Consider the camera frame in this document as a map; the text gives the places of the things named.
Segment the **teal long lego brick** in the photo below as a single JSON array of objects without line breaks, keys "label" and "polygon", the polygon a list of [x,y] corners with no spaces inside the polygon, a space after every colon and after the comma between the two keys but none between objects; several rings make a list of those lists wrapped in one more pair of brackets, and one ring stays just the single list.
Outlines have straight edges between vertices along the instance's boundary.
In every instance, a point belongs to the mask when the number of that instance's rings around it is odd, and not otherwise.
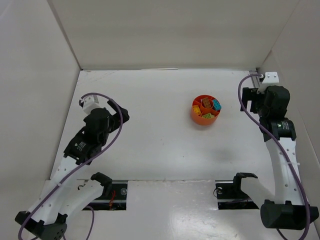
[{"label": "teal long lego brick", "polygon": [[222,106],[221,106],[221,104],[219,103],[219,101],[217,100],[217,99],[213,99],[212,100],[212,104],[213,104],[213,106],[212,106],[212,108],[215,110],[215,111],[220,111],[221,109],[222,109]]}]

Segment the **lime green lego brick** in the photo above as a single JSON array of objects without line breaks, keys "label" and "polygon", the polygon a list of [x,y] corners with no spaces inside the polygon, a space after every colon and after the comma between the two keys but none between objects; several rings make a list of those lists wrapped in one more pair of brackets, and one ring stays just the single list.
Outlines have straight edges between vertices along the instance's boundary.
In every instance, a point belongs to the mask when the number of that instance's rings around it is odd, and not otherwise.
[{"label": "lime green lego brick", "polygon": [[213,119],[213,118],[215,117],[215,115],[214,115],[214,114],[211,114],[211,113],[209,112],[209,113],[207,113],[207,114],[203,114],[201,117],[204,118],[204,119]]}]

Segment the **brown lego brick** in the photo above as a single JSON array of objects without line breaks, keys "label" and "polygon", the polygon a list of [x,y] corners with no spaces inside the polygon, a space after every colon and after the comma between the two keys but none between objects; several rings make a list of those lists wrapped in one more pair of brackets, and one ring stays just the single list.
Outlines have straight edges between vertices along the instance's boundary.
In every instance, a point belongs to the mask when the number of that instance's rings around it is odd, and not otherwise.
[{"label": "brown lego brick", "polygon": [[205,98],[201,99],[201,103],[202,103],[203,107],[206,108],[206,109],[211,109],[212,108],[210,99],[208,97],[205,97]]}]

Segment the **yellow orange long lego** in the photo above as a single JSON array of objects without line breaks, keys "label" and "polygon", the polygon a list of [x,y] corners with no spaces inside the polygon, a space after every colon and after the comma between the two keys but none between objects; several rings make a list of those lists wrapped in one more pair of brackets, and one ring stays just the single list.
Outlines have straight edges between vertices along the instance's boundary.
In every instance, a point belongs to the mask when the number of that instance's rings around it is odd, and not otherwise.
[{"label": "yellow orange long lego", "polygon": [[197,116],[200,116],[202,114],[201,109],[198,105],[193,105],[192,109]]}]

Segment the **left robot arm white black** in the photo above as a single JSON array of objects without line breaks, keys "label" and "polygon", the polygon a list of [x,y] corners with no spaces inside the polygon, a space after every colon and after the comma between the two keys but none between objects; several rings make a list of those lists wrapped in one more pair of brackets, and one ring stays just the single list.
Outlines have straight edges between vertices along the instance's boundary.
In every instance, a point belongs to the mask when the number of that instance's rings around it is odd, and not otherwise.
[{"label": "left robot arm white black", "polygon": [[109,134],[120,134],[124,123],[130,119],[128,110],[113,99],[109,99],[107,104],[115,114],[99,107],[92,96],[80,100],[79,105],[86,113],[85,125],[68,143],[60,165],[42,195],[28,210],[17,213],[15,222],[20,225],[18,239],[23,238],[23,230],[34,235],[36,240],[63,239],[71,217],[103,195],[104,190],[111,189],[112,179],[97,172],[77,194],[68,196],[79,175],[112,145],[107,142]]}]

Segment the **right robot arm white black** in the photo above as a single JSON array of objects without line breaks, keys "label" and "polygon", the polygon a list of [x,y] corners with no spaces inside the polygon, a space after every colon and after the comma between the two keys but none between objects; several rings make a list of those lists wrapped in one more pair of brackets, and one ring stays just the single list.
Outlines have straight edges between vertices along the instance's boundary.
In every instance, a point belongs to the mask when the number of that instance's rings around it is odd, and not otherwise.
[{"label": "right robot arm white black", "polygon": [[268,86],[263,92],[245,87],[241,110],[258,114],[263,140],[268,149],[274,176],[275,193],[266,189],[253,173],[237,173],[239,191],[247,194],[260,209],[262,224],[269,229],[306,230],[319,217],[316,206],[310,206],[302,187],[296,158],[296,131],[286,117],[289,91],[282,86]]}]

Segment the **orange round divided container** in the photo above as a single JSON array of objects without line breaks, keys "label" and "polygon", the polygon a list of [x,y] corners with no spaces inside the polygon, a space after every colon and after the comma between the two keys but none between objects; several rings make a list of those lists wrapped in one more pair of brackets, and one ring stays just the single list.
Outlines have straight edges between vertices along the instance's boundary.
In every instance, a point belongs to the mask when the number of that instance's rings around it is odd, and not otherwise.
[{"label": "orange round divided container", "polygon": [[[212,106],[212,108],[205,108],[203,105],[202,105],[202,101],[201,99],[203,98],[209,98],[210,100],[210,104]],[[212,125],[216,119],[218,118],[218,116],[220,115],[220,111],[215,111],[213,109],[213,99],[216,99],[215,97],[211,96],[211,95],[199,95],[197,96],[193,102],[192,102],[192,105],[191,105],[191,110],[190,110],[190,116],[191,116],[191,119],[198,125],[200,126],[210,126]],[[200,107],[200,110],[201,110],[201,115],[196,115],[193,111],[193,105],[198,105]],[[212,115],[214,115],[215,117],[214,118],[211,118],[211,119],[205,119],[202,117],[202,115],[205,115],[205,114],[208,114],[208,113],[211,113]]]}]

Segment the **aluminium rail right side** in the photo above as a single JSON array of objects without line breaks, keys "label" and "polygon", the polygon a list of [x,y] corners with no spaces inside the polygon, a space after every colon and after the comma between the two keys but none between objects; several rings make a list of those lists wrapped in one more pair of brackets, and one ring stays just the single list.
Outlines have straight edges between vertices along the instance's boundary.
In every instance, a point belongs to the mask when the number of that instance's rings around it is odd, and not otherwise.
[{"label": "aluminium rail right side", "polygon": [[[250,75],[257,75],[258,72],[257,72],[256,70],[250,70],[250,71],[249,71],[249,74],[250,74]],[[252,84],[253,84],[253,87],[254,87],[254,88],[259,88],[259,86],[260,86],[260,78],[259,78],[259,77],[257,77],[257,76],[252,76],[252,77],[251,77],[251,81],[252,81]]]}]

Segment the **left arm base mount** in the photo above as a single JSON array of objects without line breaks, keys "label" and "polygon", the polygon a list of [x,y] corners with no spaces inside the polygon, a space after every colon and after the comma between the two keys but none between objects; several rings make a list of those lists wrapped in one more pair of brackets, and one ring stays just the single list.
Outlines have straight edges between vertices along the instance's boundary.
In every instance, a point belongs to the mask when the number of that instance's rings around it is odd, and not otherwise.
[{"label": "left arm base mount", "polygon": [[127,209],[128,182],[112,180],[101,172],[93,174],[90,180],[98,180],[103,186],[101,196],[92,200],[88,206],[95,211],[125,211]]}]

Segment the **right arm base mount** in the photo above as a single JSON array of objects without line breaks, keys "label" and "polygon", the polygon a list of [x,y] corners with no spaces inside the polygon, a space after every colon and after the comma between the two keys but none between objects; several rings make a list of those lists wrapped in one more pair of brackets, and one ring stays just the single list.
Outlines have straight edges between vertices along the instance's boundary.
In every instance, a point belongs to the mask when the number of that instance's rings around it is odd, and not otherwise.
[{"label": "right arm base mount", "polygon": [[253,173],[238,172],[232,180],[216,180],[213,195],[218,210],[257,210],[259,207],[241,190],[242,179],[258,177]]}]

